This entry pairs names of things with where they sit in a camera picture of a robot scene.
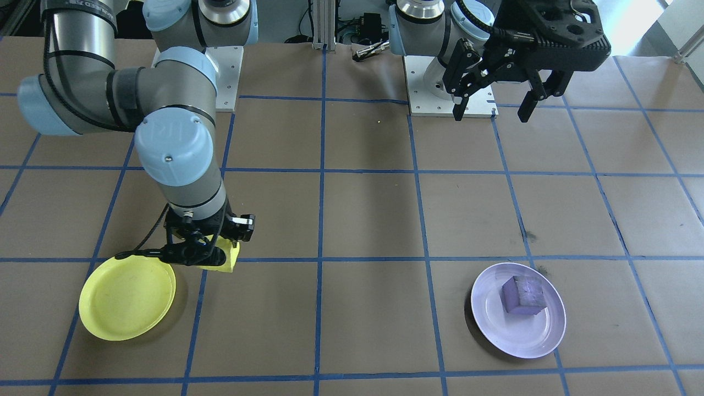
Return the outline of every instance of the cable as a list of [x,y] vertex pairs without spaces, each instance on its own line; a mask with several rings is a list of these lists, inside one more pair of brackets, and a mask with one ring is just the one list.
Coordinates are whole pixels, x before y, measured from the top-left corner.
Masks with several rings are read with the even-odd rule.
[[139,249],[142,248],[142,246],[144,246],[144,244],[146,243],[146,241],[147,241],[149,238],[151,238],[152,234],[154,234],[154,231],[156,231],[156,228],[159,226],[159,223],[161,223],[161,221],[164,219],[164,215],[166,215],[166,211],[167,211],[168,209],[169,209],[169,204],[166,204],[166,205],[164,206],[164,209],[161,211],[161,214],[159,215],[159,218],[156,219],[156,223],[154,223],[154,227],[151,228],[151,230],[149,231],[149,233],[146,234],[146,237],[144,237],[144,239],[139,243],[139,245],[137,245],[137,247],[135,247],[135,248],[132,249],[132,250],[139,250]]
[[[58,99],[59,103],[61,103],[62,106],[66,108],[71,114],[74,116],[78,117],[79,119],[83,120],[84,122],[96,126],[98,128],[103,128],[107,130],[117,130],[121,132],[132,132],[131,129],[128,128],[120,128],[116,125],[110,125],[110,124],[105,124],[100,121],[94,120],[90,117],[87,117],[83,114],[81,114],[78,110],[76,110],[73,106],[71,106],[68,101],[61,95],[61,93],[58,91],[58,88],[56,87],[56,84],[54,84],[54,79],[51,76],[51,73],[49,72],[49,47],[50,47],[50,37],[54,36],[54,49],[56,51],[59,51],[58,48],[58,40],[56,37],[56,31],[54,29],[54,15],[50,14],[46,18],[46,22],[44,24],[44,77],[46,77],[46,82],[49,84],[49,87],[51,88],[51,91],[53,92],[54,96]],[[60,56],[55,56],[56,59],[56,69],[59,70],[59,78],[61,78],[61,68],[60,68]]]
[[310,36],[315,37],[315,29],[313,29],[313,0],[308,0],[308,19],[310,20]]
[[301,23],[303,23],[303,19],[306,17],[307,13],[311,13],[313,11],[313,5],[310,3],[310,0],[308,1],[308,8],[301,14],[301,19],[298,21],[298,33],[300,35],[303,35],[303,32],[301,31]]
[[570,0],[570,8],[572,9],[572,12],[576,15],[579,16],[582,19],[582,22],[586,22],[586,16],[584,16],[583,13],[580,13],[574,8],[574,5],[572,4],[572,0]]
[[506,30],[502,29],[500,27],[495,27],[495,26],[489,26],[486,23],[484,23],[481,19],[477,18],[470,10],[467,8],[467,5],[465,5],[464,0],[456,0],[457,6],[460,8],[460,11],[462,11],[462,14],[470,20],[471,23],[474,24],[474,26],[477,26],[479,29],[489,33],[492,36],[497,36],[501,39],[505,39],[508,41],[512,42],[533,42],[535,39],[533,38],[533,35],[530,33],[526,32],[517,32],[515,30]]

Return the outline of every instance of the purple block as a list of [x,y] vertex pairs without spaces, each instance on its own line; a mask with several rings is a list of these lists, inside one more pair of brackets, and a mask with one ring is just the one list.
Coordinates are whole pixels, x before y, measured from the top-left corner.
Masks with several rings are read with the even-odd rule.
[[537,315],[547,307],[543,281],[534,276],[514,276],[503,284],[503,308],[509,314]]

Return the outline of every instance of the yellow object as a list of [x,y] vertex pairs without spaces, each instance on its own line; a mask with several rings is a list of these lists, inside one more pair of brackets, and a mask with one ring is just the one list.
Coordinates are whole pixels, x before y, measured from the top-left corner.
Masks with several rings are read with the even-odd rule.
[[232,273],[234,270],[234,265],[237,263],[237,256],[239,255],[239,243],[232,242],[223,237],[218,237],[218,241],[215,242],[215,246],[221,248],[225,252],[225,263],[221,266],[198,266],[200,269],[206,269],[209,271],[219,271]]
[[78,313],[96,337],[129,340],[156,326],[175,294],[176,277],[169,264],[153,257],[113,257],[88,277]]

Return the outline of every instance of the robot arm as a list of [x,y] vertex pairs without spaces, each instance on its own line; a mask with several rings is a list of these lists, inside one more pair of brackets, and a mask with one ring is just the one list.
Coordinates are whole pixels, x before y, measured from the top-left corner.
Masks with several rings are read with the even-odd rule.
[[[219,266],[219,236],[248,241],[254,216],[230,209],[213,155],[217,71],[210,45],[257,40],[254,0],[148,0],[161,54],[153,68],[115,70],[111,0],[44,0],[44,74],[18,90],[20,110],[44,135],[126,131],[169,202],[161,249],[124,252],[171,264]],[[174,243],[173,236],[183,239]]]
[[[529,81],[518,111],[525,123],[539,101],[565,93],[574,71],[596,70],[611,52],[591,0],[503,0],[496,20],[487,11],[476,0],[456,0],[449,14],[442,0],[399,0],[389,9],[391,50],[437,56],[456,120],[492,82]],[[547,81],[540,70],[551,70]]]

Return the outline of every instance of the metal base plate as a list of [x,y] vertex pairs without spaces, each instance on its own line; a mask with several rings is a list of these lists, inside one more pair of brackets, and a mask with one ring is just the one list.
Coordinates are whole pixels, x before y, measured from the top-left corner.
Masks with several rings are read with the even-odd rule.
[[[160,52],[157,49],[156,54],[154,54],[154,60],[151,62],[152,66],[154,66],[159,54]],[[215,70],[218,72],[218,78],[216,79],[218,95],[215,98],[216,111],[227,113],[234,111],[243,55],[244,48],[242,46],[206,49],[206,56],[213,62]]]
[[[403,67],[406,70],[406,87],[408,88],[408,98],[410,100],[410,114],[412,116],[452,117],[452,108],[455,104],[450,100],[438,98],[423,83],[423,73],[425,73],[433,58],[433,56],[403,57]],[[465,110],[465,117],[488,118],[493,114],[498,114],[498,111],[494,103],[494,94],[491,91],[491,87],[481,89],[470,97],[469,105]]]

